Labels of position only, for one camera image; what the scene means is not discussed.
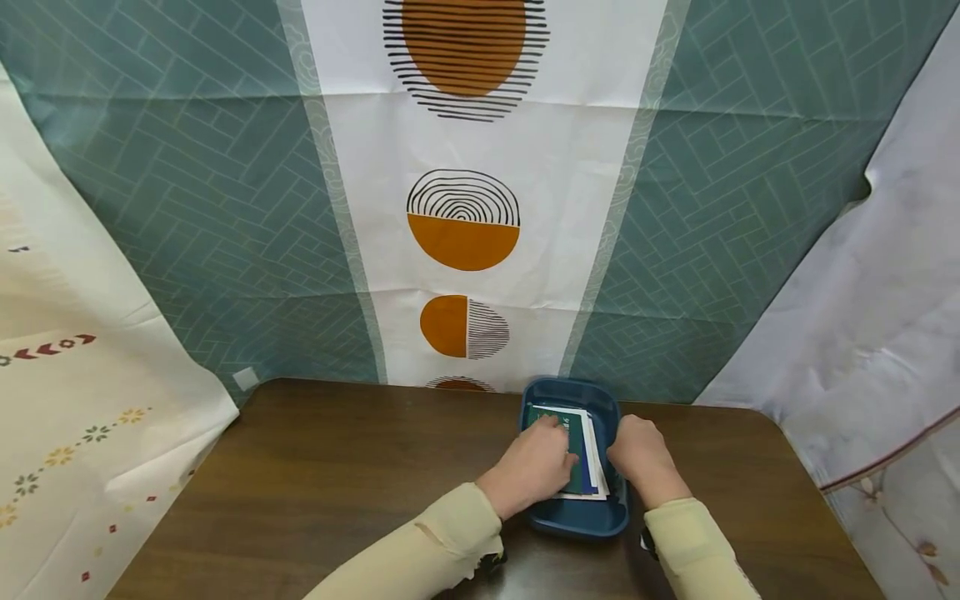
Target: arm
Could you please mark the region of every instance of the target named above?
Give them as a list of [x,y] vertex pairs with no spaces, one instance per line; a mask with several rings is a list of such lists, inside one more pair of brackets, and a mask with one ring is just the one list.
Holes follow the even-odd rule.
[[760,597],[707,507],[693,499],[652,422],[624,417],[607,455],[649,509],[647,527],[680,600]]
[[425,600],[503,550],[500,518],[474,484],[443,496],[324,579],[304,600]]
[[528,427],[476,484],[464,484],[320,582],[304,600],[427,600],[503,550],[500,524],[551,497],[577,456],[556,417]]

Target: white fabric panel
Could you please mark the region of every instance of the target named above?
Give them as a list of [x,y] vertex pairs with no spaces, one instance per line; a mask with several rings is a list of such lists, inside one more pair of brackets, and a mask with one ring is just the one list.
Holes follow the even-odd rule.
[[[839,490],[828,499],[891,598],[960,598],[938,583],[960,564],[958,93],[954,16],[867,168],[870,198],[828,229],[697,399],[780,424]],[[871,498],[867,515],[864,486],[884,477],[896,505]]]
[[[440,118],[405,90],[384,47],[382,11],[391,5],[303,2],[390,383],[467,375],[519,390],[558,372],[665,5],[542,5],[550,39],[529,93],[506,117],[482,123]],[[435,169],[482,172],[516,195],[519,238],[502,262],[462,271],[418,247],[407,195]],[[486,304],[506,320],[509,344],[478,360],[432,349],[420,312],[438,295]]]
[[236,407],[0,66],[0,598],[103,598]]

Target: sleeve cuff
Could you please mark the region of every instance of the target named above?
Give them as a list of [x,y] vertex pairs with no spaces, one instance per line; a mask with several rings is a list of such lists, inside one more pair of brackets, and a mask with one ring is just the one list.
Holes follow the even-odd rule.
[[447,493],[423,511],[415,521],[433,534],[445,550],[461,557],[486,554],[501,547],[500,518],[487,495],[466,483]]
[[733,548],[707,507],[686,498],[667,502],[644,516],[660,560],[679,572],[689,564],[723,556],[734,559]]

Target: left hand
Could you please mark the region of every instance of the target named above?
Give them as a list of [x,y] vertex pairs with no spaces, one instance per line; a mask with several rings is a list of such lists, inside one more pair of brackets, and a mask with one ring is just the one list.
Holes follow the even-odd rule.
[[556,416],[540,417],[510,444],[496,467],[477,479],[500,520],[552,497],[569,483],[579,458],[566,451],[568,443]]

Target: wooden table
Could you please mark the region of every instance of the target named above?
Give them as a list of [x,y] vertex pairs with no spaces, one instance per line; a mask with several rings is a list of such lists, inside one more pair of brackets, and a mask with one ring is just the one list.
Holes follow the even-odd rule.
[[[876,584],[778,428],[760,414],[624,403],[654,420],[765,599],[876,598]],[[257,390],[112,600],[300,600],[326,574],[493,465],[517,396],[279,380]],[[560,540],[522,517],[509,561],[443,598],[660,598],[620,540]]]

